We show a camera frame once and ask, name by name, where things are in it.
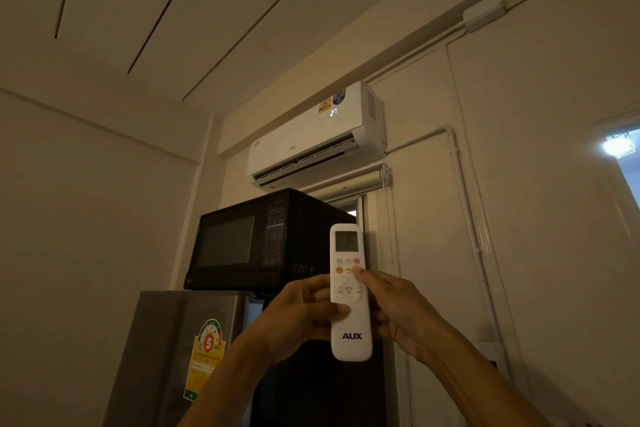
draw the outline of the white remote control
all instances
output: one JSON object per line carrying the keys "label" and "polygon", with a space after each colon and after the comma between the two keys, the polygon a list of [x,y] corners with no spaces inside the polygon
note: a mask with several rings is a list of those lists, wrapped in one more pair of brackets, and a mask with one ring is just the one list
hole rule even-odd
{"label": "white remote control", "polygon": [[351,267],[366,268],[364,241],[358,225],[333,225],[331,243],[331,302],[347,304],[347,318],[331,323],[331,351],[341,361],[365,361],[371,358],[373,340],[367,287],[356,280]]}

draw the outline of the hand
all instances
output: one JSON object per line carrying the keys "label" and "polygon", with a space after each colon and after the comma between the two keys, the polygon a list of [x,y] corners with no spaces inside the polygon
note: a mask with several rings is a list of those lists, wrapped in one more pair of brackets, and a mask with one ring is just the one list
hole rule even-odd
{"label": "hand", "polygon": [[290,357],[308,339],[331,339],[331,320],[351,308],[330,302],[329,274],[289,282],[236,340],[266,355],[268,365]]}
{"label": "hand", "polygon": [[434,341],[451,326],[408,280],[354,266],[353,273],[371,296],[371,322],[375,337],[391,339],[421,363],[434,357]]}

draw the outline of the person's left arm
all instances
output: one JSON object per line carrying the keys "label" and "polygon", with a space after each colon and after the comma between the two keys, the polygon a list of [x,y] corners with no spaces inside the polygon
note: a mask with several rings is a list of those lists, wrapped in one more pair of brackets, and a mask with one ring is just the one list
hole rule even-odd
{"label": "person's left arm", "polygon": [[349,307],[329,301],[329,285],[328,274],[289,282],[233,342],[179,427],[238,425],[267,368],[308,339],[330,339],[331,319]]}

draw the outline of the blue sticker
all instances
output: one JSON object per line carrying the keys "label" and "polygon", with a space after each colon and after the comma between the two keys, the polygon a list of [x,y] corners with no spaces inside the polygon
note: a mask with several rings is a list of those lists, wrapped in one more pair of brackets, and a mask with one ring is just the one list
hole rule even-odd
{"label": "blue sticker", "polygon": [[342,103],[342,100],[344,99],[344,95],[346,94],[346,92],[347,89],[345,88],[344,90],[339,91],[338,93],[333,95],[333,104],[340,105]]}

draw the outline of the air conditioner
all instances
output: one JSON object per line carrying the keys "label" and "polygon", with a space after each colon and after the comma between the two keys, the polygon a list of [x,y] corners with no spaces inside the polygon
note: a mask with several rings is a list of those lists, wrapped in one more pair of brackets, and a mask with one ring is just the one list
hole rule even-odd
{"label": "air conditioner", "polygon": [[247,177],[271,192],[300,188],[385,156],[382,100],[354,83],[256,140]]}

